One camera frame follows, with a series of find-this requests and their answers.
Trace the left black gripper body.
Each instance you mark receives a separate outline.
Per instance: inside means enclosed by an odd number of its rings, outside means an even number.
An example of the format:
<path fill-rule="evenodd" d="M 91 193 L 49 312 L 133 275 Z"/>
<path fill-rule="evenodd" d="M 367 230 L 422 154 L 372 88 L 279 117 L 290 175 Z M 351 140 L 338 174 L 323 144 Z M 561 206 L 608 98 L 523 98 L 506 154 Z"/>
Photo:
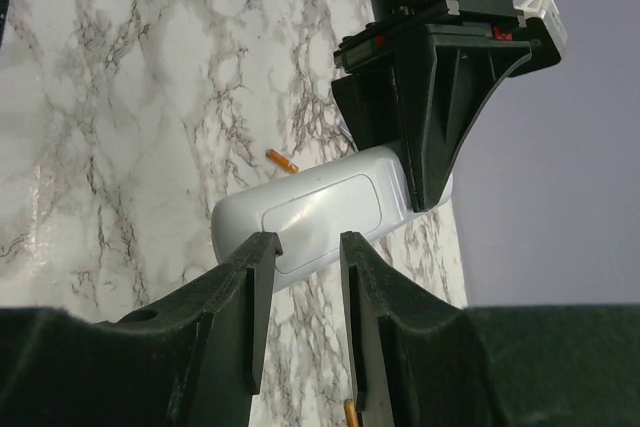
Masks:
<path fill-rule="evenodd" d="M 389 51 L 392 43 L 405 39 L 419 27 L 429 33 L 449 36 L 476 36 L 493 41 L 526 42 L 531 58 L 509 76 L 519 77 L 558 64 L 563 56 L 550 39 L 527 23 L 514 0 L 426 0 L 414 7 L 401 6 L 383 20 L 370 23 L 357 35 L 347 36 L 333 54 L 334 65 L 347 73 Z"/>

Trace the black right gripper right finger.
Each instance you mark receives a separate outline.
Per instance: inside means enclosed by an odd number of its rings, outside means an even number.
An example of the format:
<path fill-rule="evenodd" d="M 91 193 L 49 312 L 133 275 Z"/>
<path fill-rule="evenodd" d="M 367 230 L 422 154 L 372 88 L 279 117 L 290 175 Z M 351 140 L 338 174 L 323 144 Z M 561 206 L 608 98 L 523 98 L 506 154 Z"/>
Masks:
<path fill-rule="evenodd" d="M 456 308 L 340 239 L 355 408 L 366 426 L 635 426 L 639 308 Z"/>

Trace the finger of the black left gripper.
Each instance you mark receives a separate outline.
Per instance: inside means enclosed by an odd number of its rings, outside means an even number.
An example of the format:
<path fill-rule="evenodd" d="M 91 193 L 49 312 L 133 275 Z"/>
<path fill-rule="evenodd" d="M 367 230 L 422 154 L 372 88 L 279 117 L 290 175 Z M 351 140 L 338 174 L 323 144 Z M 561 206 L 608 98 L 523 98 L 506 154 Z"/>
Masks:
<path fill-rule="evenodd" d="M 400 157 L 416 212 L 435 207 L 471 127 L 499 84 L 531 58 L 526 42 L 429 33 L 393 43 L 405 151 Z"/>
<path fill-rule="evenodd" d="M 332 82 L 332 94 L 358 151 L 387 144 L 405 151 L 393 69 L 349 74 Z"/>

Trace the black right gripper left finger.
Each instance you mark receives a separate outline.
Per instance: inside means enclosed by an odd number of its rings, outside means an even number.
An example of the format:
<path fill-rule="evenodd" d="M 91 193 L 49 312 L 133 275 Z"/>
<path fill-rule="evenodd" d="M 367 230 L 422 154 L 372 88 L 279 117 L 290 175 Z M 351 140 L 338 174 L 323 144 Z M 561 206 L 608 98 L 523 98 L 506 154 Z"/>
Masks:
<path fill-rule="evenodd" d="M 5 426 L 245 426 L 282 247 L 252 234 L 220 265 L 116 322 L 1 312 Z"/>

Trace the white remote control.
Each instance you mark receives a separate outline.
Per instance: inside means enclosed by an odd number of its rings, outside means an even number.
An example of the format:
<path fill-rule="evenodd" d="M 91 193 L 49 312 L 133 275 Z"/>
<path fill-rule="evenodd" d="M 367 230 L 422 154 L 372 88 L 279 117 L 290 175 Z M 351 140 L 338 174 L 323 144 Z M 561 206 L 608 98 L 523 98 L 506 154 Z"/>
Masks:
<path fill-rule="evenodd" d="M 275 233 L 280 291 L 337 261 L 341 233 L 372 242 L 417 219 L 398 151 L 370 148 L 221 199 L 211 214 L 217 260 L 255 232 Z"/>

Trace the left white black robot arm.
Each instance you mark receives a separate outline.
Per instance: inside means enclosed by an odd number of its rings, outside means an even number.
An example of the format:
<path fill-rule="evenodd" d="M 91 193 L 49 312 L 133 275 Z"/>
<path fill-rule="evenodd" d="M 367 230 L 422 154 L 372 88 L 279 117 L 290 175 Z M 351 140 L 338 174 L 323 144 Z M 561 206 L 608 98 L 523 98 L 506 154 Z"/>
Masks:
<path fill-rule="evenodd" d="M 479 113 L 507 78 L 558 64 L 553 0 L 371 0 L 334 54 L 333 97 L 359 149 L 399 148 L 412 208 L 434 207 Z"/>

